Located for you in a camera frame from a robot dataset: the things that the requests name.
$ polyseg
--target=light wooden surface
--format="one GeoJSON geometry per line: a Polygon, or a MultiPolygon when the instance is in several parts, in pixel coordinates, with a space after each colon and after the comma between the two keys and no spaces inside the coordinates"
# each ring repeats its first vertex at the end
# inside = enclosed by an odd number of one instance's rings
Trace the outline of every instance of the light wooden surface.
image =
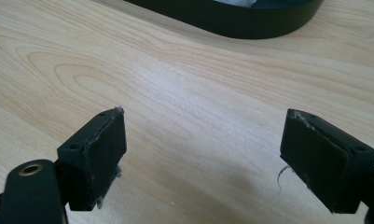
{"type": "Polygon", "coordinates": [[[235,40],[130,4],[0,1],[7,173],[121,105],[123,177],[70,223],[363,223],[332,215],[279,157],[286,109],[374,147],[374,0],[325,0],[291,35],[235,40]]]}

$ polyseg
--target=screw hole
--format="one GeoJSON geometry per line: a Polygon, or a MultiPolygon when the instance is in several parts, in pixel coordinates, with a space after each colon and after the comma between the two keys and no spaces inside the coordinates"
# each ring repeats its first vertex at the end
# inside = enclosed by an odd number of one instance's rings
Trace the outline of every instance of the screw hole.
{"type": "Polygon", "coordinates": [[[357,150],[357,151],[365,151],[365,149],[363,147],[356,147],[355,150],[357,150]]]}
{"type": "Polygon", "coordinates": [[[70,146],[71,149],[79,149],[79,144],[73,144],[70,146]]]}
{"type": "Polygon", "coordinates": [[[35,175],[36,173],[42,170],[42,167],[43,166],[41,164],[28,165],[19,171],[19,175],[21,176],[35,175]]]}

